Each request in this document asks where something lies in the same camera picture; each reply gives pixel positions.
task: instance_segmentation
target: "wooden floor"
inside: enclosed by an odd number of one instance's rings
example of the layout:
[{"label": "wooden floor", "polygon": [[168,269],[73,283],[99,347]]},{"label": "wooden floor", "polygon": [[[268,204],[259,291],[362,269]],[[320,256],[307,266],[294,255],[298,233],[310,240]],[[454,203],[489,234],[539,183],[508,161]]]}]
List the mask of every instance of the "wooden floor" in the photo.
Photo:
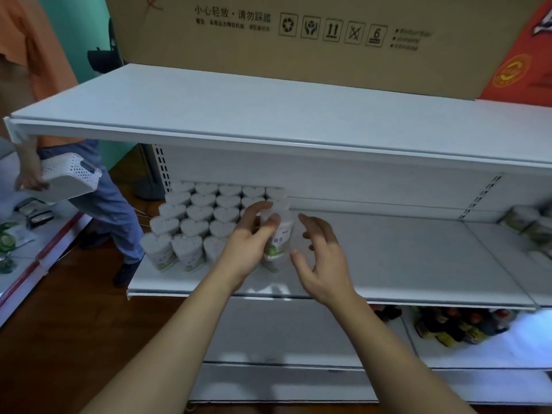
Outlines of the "wooden floor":
[{"label": "wooden floor", "polygon": [[[156,214],[130,193],[143,174],[133,150],[111,172],[129,201]],[[73,414],[163,326],[180,298],[133,298],[111,280],[122,263],[112,242],[97,250],[73,250],[59,261],[0,329],[0,413]],[[481,413],[551,410],[477,407]],[[377,405],[205,405],[197,414],[380,413]]]}]

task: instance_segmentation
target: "plastic basket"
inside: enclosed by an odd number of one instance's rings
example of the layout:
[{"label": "plastic basket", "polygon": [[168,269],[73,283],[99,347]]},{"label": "plastic basket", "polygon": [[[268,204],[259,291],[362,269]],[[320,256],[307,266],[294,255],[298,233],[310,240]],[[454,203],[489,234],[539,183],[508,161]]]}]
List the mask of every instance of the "plastic basket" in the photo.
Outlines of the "plastic basket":
[{"label": "plastic basket", "polygon": [[48,203],[57,203],[85,195],[98,188],[101,170],[79,154],[68,152],[41,161],[42,177],[50,188],[33,191],[32,195]]}]

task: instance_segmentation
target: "teal wall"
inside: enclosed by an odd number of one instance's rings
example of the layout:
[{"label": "teal wall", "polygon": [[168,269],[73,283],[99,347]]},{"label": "teal wall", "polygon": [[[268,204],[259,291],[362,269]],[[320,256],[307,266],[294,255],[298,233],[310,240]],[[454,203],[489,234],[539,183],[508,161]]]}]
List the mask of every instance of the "teal wall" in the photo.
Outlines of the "teal wall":
[{"label": "teal wall", "polygon": [[[87,52],[109,49],[109,12],[105,0],[40,0],[80,83],[98,74],[88,63]],[[100,141],[103,164],[112,168],[134,142]]]}]

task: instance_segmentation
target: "blue jeans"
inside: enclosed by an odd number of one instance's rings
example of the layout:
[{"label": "blue jeans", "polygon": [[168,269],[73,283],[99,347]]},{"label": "blue jeans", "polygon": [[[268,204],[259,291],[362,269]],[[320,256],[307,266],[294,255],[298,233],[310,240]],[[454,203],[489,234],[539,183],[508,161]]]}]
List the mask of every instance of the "blue jeans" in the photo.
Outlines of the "blue jeans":
[{"label": "blue jeans", "polygon": [[142,228],[132,206],[121,195],[119,188],[111,180],[107,169],[101,164],[101,157],[96,139],[57,147],[40,148],[40,159],[46,159],[67,152],[79,154],[93,166],[101,170],[98,189],[86,195],[78,196],[69,201],[79,209],[98,221],[98,233],[109,232],[117,248],[124,255],[124,263],[133,264],[143,257],[140,239]]}]

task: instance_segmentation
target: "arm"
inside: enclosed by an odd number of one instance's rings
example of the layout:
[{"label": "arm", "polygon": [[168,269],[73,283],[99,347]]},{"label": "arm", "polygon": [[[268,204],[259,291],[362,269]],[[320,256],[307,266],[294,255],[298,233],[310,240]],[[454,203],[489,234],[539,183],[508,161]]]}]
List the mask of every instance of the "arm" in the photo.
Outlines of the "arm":
[{"label": "arm", "polygon": [[[10,141],[4,125],[4,116],[35,103],[29,72],[25,67],[9,62],[0,55],[0,136]],[[16,190],[21,188],[44,190],[48,183],[42,179],[42,167],[37,154],[37,137],[30,136],[22,143],[14,144],[20,163]]]},{"label": "arm", "polygon": [[303,236],[311,239],[316,266],[292,250],[292,261],[305,290],[328,307],[349,337],[376,395],[392,414],[450,414],[475,411],[435,376],[371,310],[351,283],[347,259],[332,227],[300,215]]},{"label": "arm", "polygon": [[81,414],[181,414],[228,299],[260,261],[280,219],[274,214],[252,234],[257,213],[250,206],[226,242],[216,267],[167,324],[85,407]]}]

